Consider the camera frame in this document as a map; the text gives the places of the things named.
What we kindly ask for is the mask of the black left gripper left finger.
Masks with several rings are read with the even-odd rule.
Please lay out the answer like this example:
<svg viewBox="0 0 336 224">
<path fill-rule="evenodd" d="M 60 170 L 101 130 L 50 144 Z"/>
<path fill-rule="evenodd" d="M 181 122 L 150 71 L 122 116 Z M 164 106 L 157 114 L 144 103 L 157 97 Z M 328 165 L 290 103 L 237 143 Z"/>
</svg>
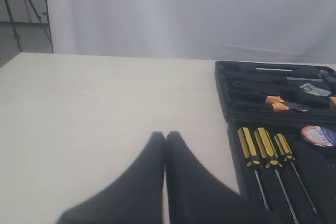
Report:
<svg viewBox="0 0 336 224">
<path fill-rule="evenodd" d="M 108 187 L 66 210 L 58 223 L 163 223 L 165 138 L 153 132 L 134 162 Z"/>
</svg>

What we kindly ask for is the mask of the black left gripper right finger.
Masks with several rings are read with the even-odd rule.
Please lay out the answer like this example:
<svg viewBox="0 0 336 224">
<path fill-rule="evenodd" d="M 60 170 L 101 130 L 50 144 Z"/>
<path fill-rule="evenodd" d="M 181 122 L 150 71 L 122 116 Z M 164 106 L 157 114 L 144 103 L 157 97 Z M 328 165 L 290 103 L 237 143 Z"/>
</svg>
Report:
<svg viewBox="0 0 336 224">
<path fill-rule="evenodd" d="M 166 137 L 166 186 L 171 223 L 279 223 L 212 175 L 179 132 Z"/>
</svg>

